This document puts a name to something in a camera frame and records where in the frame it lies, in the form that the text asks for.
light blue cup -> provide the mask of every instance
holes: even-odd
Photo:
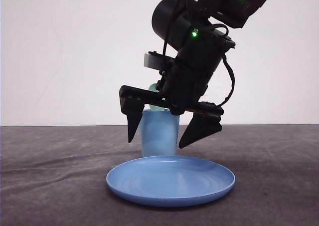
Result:
[[[142,156],[175,155],[179,115],[163,111],[143,110],[140,122]]]

black cable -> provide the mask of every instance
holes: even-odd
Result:
[[[193,25],[194,18],[193,18],[193,12],[191,9],[191,0],[186,0],[186,9],[188,14],[188,20]]]
[[[226,67],[226,69],[228,71],[228,74],[230,76],[230,79],[231,79],[231,90],[230,90],[228,96],[225,98],[225,100],[222,103],[220,103],[218,106],[222,106],[223,104],[225,104],[230,99],[231,95],[234,92],[234,88],[235,88],[235,75],[234,75],[234,72],[233,72],[232,68],[227,63],[227,58],[226,58],[225,54],[222,56],[222,59],[223,59],[224,65],[225,65],[225,67]]]
[[[203,27],[199,27],[198,29],[201,31],[209,31],[209,30],[215,30],[216,28],[225,28],[226,32],[223,36],[227,36],[229,33],[228,27],[224,24],[221,23],[216,23],[216,24],[212,24],[212,25],[208,25],[208,26],[203,26]]]
[[[170,16],[170,19],[169,19],[169,22],[168,22],[168,25],[167,25],[167,30],[166,30],[166,35],[165,35],[165,40],[164,40],[164,46],[163,46],[163,59],[165,59],[165,54],[166,54],[166,48],[167,48],[167,42],[168,42],[168,37],[169,37],[169,31],[170,31],[170,27],[171,27],[171,24],[175,18],[175,12],[180,4],[180,1],[181,0],[177,0],[176,2],[176,5],[174,7],[174,10]]]

blue plate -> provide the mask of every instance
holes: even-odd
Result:
[[[235,175],[212,161],[186,156],[150,156],[116,166],[109,188],[128,201],[148,206],[185,207],[227,194]]]

white wall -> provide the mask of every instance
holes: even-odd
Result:
[[[143,59],[162,49],[151,26],[160,1],[1,0],[1,124],[126,124],[121,85],[159,79]],[[223,124],[319,123],[318,7],[268,0],[243,29],[230,29],[236,89]],[[229,90],[221,64],[203,100],[221,102]]]

dark gray fabric surface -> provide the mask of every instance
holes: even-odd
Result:
[[[105,176],[138,158],[125,126],[2,127],[2,226],[319,225],[319,125],[224,126],[179,150],[236,183],[205,205],[163,209],[114,195]]]

